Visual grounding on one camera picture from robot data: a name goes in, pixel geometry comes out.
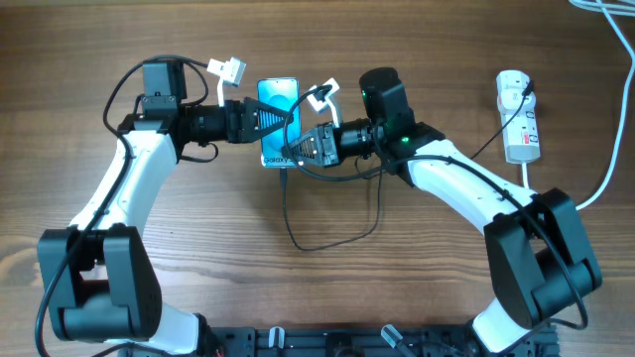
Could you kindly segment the Galaxy S25 smartphone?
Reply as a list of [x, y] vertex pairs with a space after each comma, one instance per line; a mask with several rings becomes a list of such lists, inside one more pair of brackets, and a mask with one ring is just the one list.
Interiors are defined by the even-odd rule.
[[[299, 98], [299, 82], [294, 77], [261, 79], [257, 83], [261, 102], [288, 111]], [[294, 111], [294, 121], [288, 125], [288, 141], [298, 139], [302, 130], [301, 109]], [[284, 145], [283, 130], [279, 129], [261, 140], [261, 163], [264, 168], [288, 168], [294, 164], [281, 153]]]

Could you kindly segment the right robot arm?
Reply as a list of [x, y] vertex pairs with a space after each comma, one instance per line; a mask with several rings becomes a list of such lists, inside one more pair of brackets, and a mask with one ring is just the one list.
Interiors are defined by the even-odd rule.
[[484, 237], [494, 301], [468, 325], [481, 351], [503, 355], [540, 329], [583, 330], [583, 297], [602, 284], [599, 264], [571, 198], [553, 188], [537, 193], [511, 183], [462, 154], [439, 130], [419, 122], [393, 67], [359, 79], [366, 111], [343, 122], [339, 110], [281, 152], [304, 174], [349, 157], [376, 155], [379, 167], [357, 179], [387, 173], [430, 193]]

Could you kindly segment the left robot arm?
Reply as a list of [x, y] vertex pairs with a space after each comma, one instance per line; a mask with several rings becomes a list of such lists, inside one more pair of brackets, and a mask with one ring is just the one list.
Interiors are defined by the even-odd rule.
[[203, 316], [163, 301], [143, 231], [159, 190], [184, 147], [253, 143], [280, 129], [283, 110], [253, 98], [189, 100], [185, 72], [238, 85], [240, 59], [200, 62], [161, 55], [138, 64], [144, 89], [112, 128], [113, 160], [96, 192], [64, 229], [49, 229], [37, 251], [45, 293], [36, 328], [65, 341], [164, 356], [221, 356], [224, 344]]

